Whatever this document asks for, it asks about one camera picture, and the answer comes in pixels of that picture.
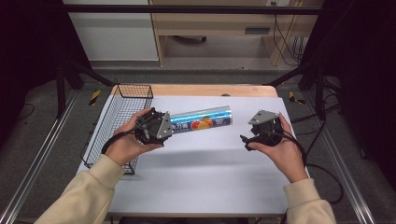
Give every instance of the floor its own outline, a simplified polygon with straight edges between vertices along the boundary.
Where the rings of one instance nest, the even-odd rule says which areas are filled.
[[[288,63],[295,63],[285,54]],[[282,62],[272,66],[265,46],[259,37],[208,36],[206,42],[199,39],[173,37],[169,39],[163,66],[152,62],[92,62],[94,70],[100,75],[119,82],[128,83],[196,83],[196,84],[264,84],[281,77],[295,65]],[[74,176],[80,163],[79,154],[88,141],[101,112],[109,88],[100,85],[88,76],[82,76],[85,86],[79,92],[76,104],[70,112],[69,121],[63,126],[51,153],[45,160],[39,176],[20,208],[16,223],[32,223],[45,208],[62,192],[64,186]],[[297,83],[300,77],[294,77],[276,87],[282,97],[291,118],[312,114],[308,101],[312,91],[299,91]],[[3,211],[22,182],[35,159],[37,151],[56,121],[56,83],[49,82],[31,90],[26,97],[26,107],[21,112],[21,120],[15,125],[13,134],[0,151],[0,209]],[[92,93],[101,90],[95,106],[88,106]],[[305,104],[290,100],[290,92],[295,99],[305,100]],[[67,95],[72,91],[66,86]],[[327,106],[336,105],[335,97],[327,99]],[[375,223],[396,223],[396,193],[387,185],[374,161],[364,160],[356,140],[351,134],[339,108],[327,114],[326,130],[336,147],[347,162],[364,201],[367,203]],[[295,132],[302,145],[309,146],[313,141],[311,133],[318,128],[320,121],[309,119],[293,123]],[[315,143],[310,161],[322,164],[336,174],[334,164],[329,159],[328,138],[323,134]],[[320,195],[334,201],[340,195],[339,188],[332,178],[319,170],[308,168],[317,180]],[[340,203],[332,206],[338,223],[374,223],[358,220],[351,205],[351,195],[344,195]],[[277,223],[276,219],[265,219],[262,223]]]

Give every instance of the white cabinet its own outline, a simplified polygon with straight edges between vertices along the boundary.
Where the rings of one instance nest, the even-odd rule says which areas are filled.
[[[65,4],[147,5],[147,0],[64,0]],[[149,13],[69,13],[90,61],[158,61]]]

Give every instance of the metal rail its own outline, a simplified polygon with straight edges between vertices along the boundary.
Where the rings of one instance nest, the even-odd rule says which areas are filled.
[[[55,144],[55,141],[70,114],[70,111],[73,107],[74,102],[76,101],[77,96],[78,91],[71,91],[69,99],[66,103],[67,108],[65,109],[63,115],[59,119],[55,120],[55,123],[52,125],[52,128],[49,131],[46,140],[44,141],[37,155],[35,156],[35,160],[27,171],[11,201],[8,203],[7,208],[1,214],[1,224],[13,223],[18,213],[20,212],[24,201],[26,200],[30,190],[32,189],[32,186],[35,183],[35,180],[37,179],[41,168],[44,165],[44,162],[50,154],[52,147]]]
[[[304,98],[307,100],[307,103],[312,110],[312,112],[316,113],[313,105],[315,104],[314,96],[311,92],[303,91]],[[316,118],[316,122],[318,126],[320,126],[320,121],[318,117]],[[327,146],[329,156],[332,160],[332,164],[334,165],[334,169],[340,177],[341,182],[343,183],[343,187],[346,191],[346,195],[348,196],[350,203],[352,204],[353,209],[355,210],[356,216],[359,221],[363,224],[374,224],[375,220],[369,207],[367,206],[366,201],[364,201],[363,196],[361,195],[361,191],[356,185],[355,180],[353,179],[352,174],[349,172],[349,169],[346,166],[343,158],[341,157],[340,152],[337,149],[334,141],[332,140],[332,136],[329,133],[329,130],[326,126],[323,128],[323,139],[324,144]]]

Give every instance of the wire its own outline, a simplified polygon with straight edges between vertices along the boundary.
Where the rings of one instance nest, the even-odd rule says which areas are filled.
[[[286,43],[286,39],[284,39],[284,37],[283,37],[283,35],[282,35],[282,32],[280,31],[279,26],[277,25],[276,14],[275,14],[274,16],[275,16],[275,22],[274,22],[274,28],[275,28],[275,30],[273,31],[273,39],[274,39],[275,46],[276,46],[277,50],[279,51],[280,56],[281,56],[282,59],[283,59],[283,62],[285,62],[285,64],[291,65],[291,66],[299,65],[299,64],[292,64],[292,63],[286,62],[286,59],[285,59],[285,57],[283,56],[282,50],[280,50],[279,46],[277,45],[276,39],[275,39],[275,31],[276,31],[276,28],[277,28],[277,30],[279,31],[280,35],[282,36],[282,39],[283,39],[283,41],[284,41],[285,44],[286,44],[286,48],[288,49],[288,51],[289,51],[289,53],[290,53],[290,49],[289,49],[289,47],[288,47],[288,44]]]
[[[335,200],[333,202],[332,201],[328,201],[328,202],[330,204],[340,203],[341,200],[344,198],[344,188],[343,188],[343,185],[341,184],[340,180],[338,180],[338,178],[334,174],[332,174],[330,171],[326,170],[325,168],[323,168],[321,166],[318,166],[318,165],[315,165],[315,164],[312,164],[312,163],[307,163],[306,166],[315,167],[315,168],[325,172],[326,174],[330,175],[335,180],[335,182],[337,182],[338,187],[340,188],[340,196],[338,196],[337,200]]]
[[[329,112],[329,111],[333,110],[334,108],[336,108],[336,107],[339,106],[339,105],[340,105],[340,104],[332,105],[332,106],[330,106],[329,108],[325,109],[325,111],[326,111],[326,112]],[[297,119],[292,119],[290,122],[291,122],[291,123],[300,122],[300,121],[303,121],[303,120],[306,120],[306,119],[313,118],[313,117],[316,116],[317,114],[318,114],[318,113],[315,113],[315,114],[312,114],[312,115],[308,115],[308,116],[305,116],[305,117],[300,117],[300,118],[297,118]]]
[[[262,221],[262,217],[257,218],[257,220],[254,222],[254,224],[259,224]]]
[[[275,17],[275,21],[274,21],[273,39],[274,39],[275,46],[276,46],[277,50],[279,50],[280,56],[281,56],[282,59],[283,59],[283,62],[285,62],[285,64],[287,64],[287,65],[300,65],[298,59],[297,59],[296,57],[294,57],[294,55],[291,53],[290,48],[289,48],[289,45],[288,45],[288,42],[287,42],[286,38],[283,36],[282,32],[280,31],[279,25],[278,25],[278,23],[277,23],[277,16],[276,16],[276,14],[274,14],[274,17]],[[294,20],[294,17],[295,17],[295,15],[293,15],[292,18],[291,18],[291,22],[290,22],[290,24],[289,24],[289,28],[288,28],[287,34],[288,34],[289,31],[290,31],[290,28],[291,28],[291,26],[292,26],[292,22],[293,22],[293,20]],[[280,50],[279,46],[278,46],[277,43],[276,43],[276,39],[275,39],[275,31],[276,31],[276,29],[279,31],[280,35],[282,36],[283,42],[284,42],[284,44],[285,44],[285,46],[286,46],[286,49],[288,50],[288,52],[289,52],[291,58],[292,58],[295,62],[297,62],[297,64],[290,64],[290,63],[287,63],[287,62],[286,62],[285,57],[284,57],[282,51]]]
[[[317,131],[319,131],[320,130],[320,127],[319,128],[317,128],[317,129],[315,129],[314,131],[312,131],[312,132],[309,132],[309,133],[297,133],[296,134],[296,136],[299,136],[299,135],[309,135],[309,134],[311,134],[311,133],[315,133],[315,132],[317,132]]]
[[[105,142],[105,144],[102,147],[102,154],[106,154],[107,149],[117,140],[121,139],[123,136],[126,136],[128,134],[134,134],[134,131],[136,129],[146,130],[147,128],[145,127],[145,125],[153,118],[154,116],[150,116],[147,119],[143,119],[143,117],[137,117],[136,120],[134,121],[134,127],[132,129],[126,132],[117,133],[113,135],[110,139],[108,139],[107,142]]]
[[[296,51],[297,49],[297,42],[298,42],[298,36],[294,37],[294,41],[293,41],[293,47],[292,47],[292,51],[293,51],[293,55],[291,55],[291,57],[293,57],[298,64],[300,64],[301,59],[303,57],[303,43],[304,43],[304,38],[300,37],[300,47],[298,49],[298,52]]]
[[[323,120],[323,123],[321,124],[321,126],[320,126],[320,128],[319,128],[319,130],[318,130],[317,135],[315,135],[314,140],[312,140],[311,145],[309,146],[308,150],[306,151],[306,156],[308,156],[309,152],[310,152],[310,151],[312,150],[312,148],[314,147],[314,144],[317,142],[317,140],[318,140],[318,138],[319,138],[319,135],[320,135],[321,131],[322,131],[323,128],[324,128],[324,124],[325,124],[325,123],[326,123],[326,119]]]
[[[297,141],[297,139],[295,139],[293,137],[293,135],[291,133],[288,133],[285,130],[282,130],[282,131],[287,133],[288,135],[285,135],[283,133],[274,133],[274,132],[264,131],[264,130],[261,130],[260,133],[267,133],[267,134],[271,134],[271,135],[275,135],[275,136],[281,136],[281,137],[289,139],[291,142],[293,142],[295,145],[297,145],[297,148],[300,149],[300,152],[301,152],[302,158],[303,158],[303,164],[305,166],[305,164],[306,164],[306,153],[305,153],[305,150],[304,150],[303,146],[301,146],[301,144]]]
[[[27,117],[31,116],[33,114],[33,112],[35,111],[34,105],[32,105],[32,104],[24,104],[24,105],[29,105],[30,107],[32,107],[32,109],[27,115],[23,116],[22,118],[19,118],[18,120],[26,119]]]

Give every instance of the blue can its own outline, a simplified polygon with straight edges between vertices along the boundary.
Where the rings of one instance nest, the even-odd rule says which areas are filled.
[[[233,116],[230,107],[226,105],[172,115],[171,123],[173,133],[185,133],[231,125]]]

